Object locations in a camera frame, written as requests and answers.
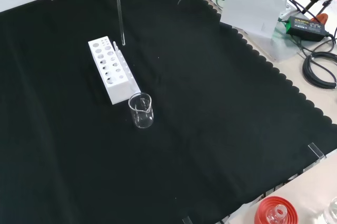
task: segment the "clear glass container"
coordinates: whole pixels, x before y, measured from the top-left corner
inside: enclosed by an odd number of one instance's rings
[[[288,211],[282,204],[273,207],[266,214],[267,221],[270,224],[284,224],[286,222],[287,216]]]
[[[337,198],[334,198],[324,210],[323,217],[326,223],[337,224]]]
[[[152,99],[146,93],[136,93],[128,101],[134,124],[148,128],[153,123]]]

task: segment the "black fabric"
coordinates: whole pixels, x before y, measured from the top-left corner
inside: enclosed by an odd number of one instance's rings
[[[0,222],[215,223],[337,147],[337,128],[203,0],[39,0],[0,14]],[[154,124],[112,106],[117,41]]]

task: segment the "white card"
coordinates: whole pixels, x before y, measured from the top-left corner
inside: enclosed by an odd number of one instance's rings
[[[221,22],[271,38],[286,0],[225,0]]]

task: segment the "red lid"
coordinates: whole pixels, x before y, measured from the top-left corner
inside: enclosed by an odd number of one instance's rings
[[[297,212],[294,206],[289,201],[276,196],[268,197],[261,201],[259,208],[257,209],[255,214],[254,223],[269,224],[266,218],[266,214],[270,211],[271,208],[274,208],[279,204],[284,205],[288,211],[288,217],[284,224],[298,224],[299,217],[297,216]]]

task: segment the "white table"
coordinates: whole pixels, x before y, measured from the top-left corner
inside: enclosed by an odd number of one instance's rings
[[[216,5],[212,3],[212,1],[207,1],[211,5],[213,5],[215,9],[219,9]],[[307,1],[300,2],[302,5],[306,5],[308,3]],[[337,15],[329,15],[329,18],[333,17],[337,18]],[[271,62],[270,56],[268,54],[266,54],[263,50],[253,44],[245,33],[241,32],[241,34],[248,41],[248,43],[253,46],[255,50],[258,50],[261,55],[266,57],[267,61]],[[332,52],[337,54],[337,48],[335,48]],[[337,75],[337,67],[333,63],[324,61],[321,64],[323,66],[326,66],[335,75]],[[303,93],[308,100],[312,101],[315,104],[315,107],[321,109],[324,115],[330,117],[332,123],[337,124],[337,90],[323,90],[309,84],[302,76],[302,56],[297,54],[294,57],[283,62],[273,62],[273,65],[274,67],[277,67],[280,70],[280,73],[283,73],[287,77],[287,79],[291,80],[293,82],[293,85],[298,87],[300,89],[300,92]],[[331,77],[320,68],[316,68],[316,66],[313,66],[313,69],[315,70],[315,73],[323,80],[332,81]]]
[[[324,208],[337,197],[337,154],[295,178],[276,192],[293,204],[299,216],[299,224],[319,224]],[[254,224],[254,216],[260,202],[251,206],[245,213],[237,215],[229,224]]]

